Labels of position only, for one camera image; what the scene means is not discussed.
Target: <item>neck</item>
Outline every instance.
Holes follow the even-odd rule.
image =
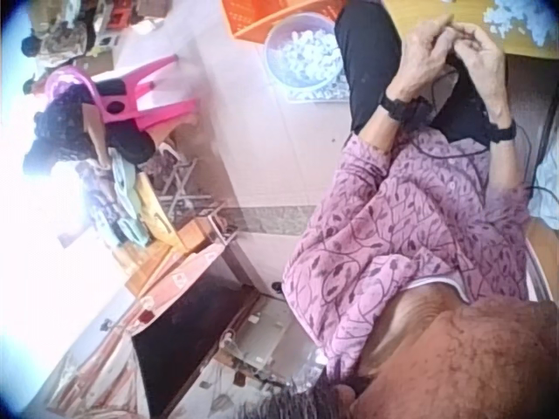
[[[362,351],[357,374],[375,376],[394,354],[412,345],[442,313],[464,303],[446,284],[428,284],[400,292],[384,308]]]

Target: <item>orange plastic basket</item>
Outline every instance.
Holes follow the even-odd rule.
[[[302,11],[335,20],[346,0],[222,0],[231,35],[264,44],[275,24]]]

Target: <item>yellow table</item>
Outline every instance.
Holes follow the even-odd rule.
[[[490,33],[490,25],[483,21],[483,13],[488,7],[494,7],[493,0],[455,0],[454,3],[441,0],[384,0],[384,5],[392,16],[400,37],[422,20],[452,13],[456,22],[470,22],[481,26],[506,53],[537,58],[559,58],[559,43],[551,42],[548,37],[543,46],[537,46],[524,23],[521,25],[526,34],[518,31],[515,24],[504,39],[498,33]]]

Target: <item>pink plastic chair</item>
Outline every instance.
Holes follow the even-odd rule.
[[[175,63],[177,60],[177,55],[161,58],[152,63],[143,65],[129,74],[121,76],[120,79],[126,86],[127,94],[116,96],[101,96],[93,80],[78,67],[71,65],[60,67],[53,72],[46,81],[45,94],[48,101],[51,102],[65,92],[71,85],[83,84],[92,94],[93,102],[99,108],[103,122],[108,123],[117,120],[134,119],[138,129],[143,131],[159,122],[192,113],[197,109],[196,100],[184,100],[170,105],[138,110],[137,100],[151,91],[155,85],[153,82],[140,82],[149,74],[156,72],[168,64]],[[111,113],[108,111],[109,106],[115,102],[120,102],[124,108],[118,113]]]

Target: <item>person's bare leg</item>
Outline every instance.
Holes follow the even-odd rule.
[[[169,137],[175,128],[182,124],[197,125],[198,115],[196,113],[189,113],[188,115],[176,116],[170,120],[165,120],[157,125],[149,127],[146,132],[149,134],[151,139],[154,141],[155,146],[158,147]]]

